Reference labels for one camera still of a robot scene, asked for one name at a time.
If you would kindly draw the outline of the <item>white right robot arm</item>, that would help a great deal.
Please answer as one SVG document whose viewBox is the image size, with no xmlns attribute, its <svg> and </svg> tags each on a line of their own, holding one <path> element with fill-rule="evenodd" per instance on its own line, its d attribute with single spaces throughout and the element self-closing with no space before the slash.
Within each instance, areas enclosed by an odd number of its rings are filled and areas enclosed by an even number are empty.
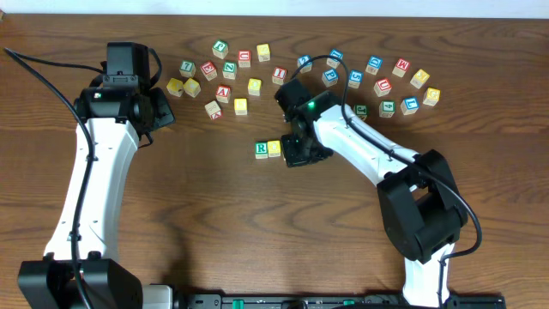
<svg viewBox="0 0 549 309">
<path fill-rule="evenodd" d="M 281 146 L 289 167 L 339 154 L 377 188 L 383 227 L 405 258 L 404 300 L 443 306 L 449 299 L 445 256 L 452 253 L 468 214 L 445 158 L 419 154 L 371 128 L 331 91 L 312 96 L 298 80 L 274 95 L 292 127 Z"/>
</svg>

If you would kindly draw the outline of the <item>green R wooden block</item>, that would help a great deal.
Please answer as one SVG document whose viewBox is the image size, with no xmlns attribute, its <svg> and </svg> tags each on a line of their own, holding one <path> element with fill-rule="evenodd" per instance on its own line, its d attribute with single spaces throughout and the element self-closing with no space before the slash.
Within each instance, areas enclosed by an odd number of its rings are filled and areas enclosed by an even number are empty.
<svg viewBox="0 0 549 309">
<path fill-rule="evenodd" d="M 255 143 L 255 157 L 260 159 L 268 159 L 268 144 L 266 142 Z"/>
</svg>

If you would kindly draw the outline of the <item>yellow O block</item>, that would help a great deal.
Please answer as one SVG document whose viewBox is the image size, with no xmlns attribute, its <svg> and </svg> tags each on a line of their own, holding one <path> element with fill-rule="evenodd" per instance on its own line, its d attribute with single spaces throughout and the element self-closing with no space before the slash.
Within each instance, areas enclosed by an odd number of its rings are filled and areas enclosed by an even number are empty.
<svg viewBox="0 0 549 309">
<path fill-rule="evenodd" d="M 261 87 L 262 87 L 262 80 L 251 78 L 248 82 L 248 94 L 254 95 L 254 96 L 260 96 L 261 95 Z"/>
<path fill-rule="evenodd" d="M 269 158 L 281 156 L 281 142 L 279 140 L 268 141 L 267 147 Z"/>
</svg>

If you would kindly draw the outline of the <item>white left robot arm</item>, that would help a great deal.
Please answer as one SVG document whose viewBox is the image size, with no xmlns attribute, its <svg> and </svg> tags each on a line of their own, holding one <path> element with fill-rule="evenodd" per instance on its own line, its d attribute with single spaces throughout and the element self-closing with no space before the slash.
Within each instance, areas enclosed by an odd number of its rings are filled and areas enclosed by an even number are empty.
<svg viewBox="0 0 549 309">
<path fill-rule="evenodd" d="M 118 263 L 118 223 L 141 136 L 174 123 L 160 88 L 85 88 L 74 108 L 75 164 L 57 227 L 39 261 L 24 261 L 19 288 L 32 308 L 173 308 L 168 285 L 144 286 Z"/>
</svg>

